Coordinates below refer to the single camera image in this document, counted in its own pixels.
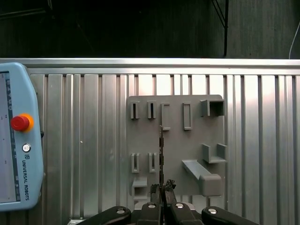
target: corrugated metal panel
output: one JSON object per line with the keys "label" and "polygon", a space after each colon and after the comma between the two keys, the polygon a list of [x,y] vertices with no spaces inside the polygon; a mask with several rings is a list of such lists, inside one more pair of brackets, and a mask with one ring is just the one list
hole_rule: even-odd
{"label": "corrugated metal panel", "polygon": [[38,92],[46,177],[38,206],[2,213],[1,224],[65,225],[70,217],[132,206],[127,96],[188,94],[226,100],[226,189],[221,198],[179,199],[198,210],[221,206],[261,224],[299,224],[300,61],[17,61],[29,68]]}

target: bolt head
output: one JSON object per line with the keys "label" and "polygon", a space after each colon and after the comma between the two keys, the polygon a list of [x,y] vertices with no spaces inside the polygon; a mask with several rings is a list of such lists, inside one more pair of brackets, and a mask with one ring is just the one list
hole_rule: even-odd
{"label": "bolt head", "polygon": [[124,210],[118,210],[117,213],[118,214],[123,214],[125,211]]}
{"label": "bolt head", "polygon": [[215,209],[208,209],[208,212],[211,213],[211,214],[216,214],[217,211]]}
{"label": "bolt head", "polygon": [[182,209],[182,208],[183,208],[183,204],[177,203],[177,204],[176,204],[176,207],[177,207],[178,209]]}

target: gray pegboard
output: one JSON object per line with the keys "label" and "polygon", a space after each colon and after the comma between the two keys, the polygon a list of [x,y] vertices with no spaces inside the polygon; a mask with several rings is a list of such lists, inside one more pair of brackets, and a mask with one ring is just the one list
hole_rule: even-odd
{"label": "gray pegboard", "polygon": [[134,200],[159,183],[159,125],[164,130],[164,175],[177,195],[221,195],[226,146],[220,95],[132,96],[127,99],[127,150]]}

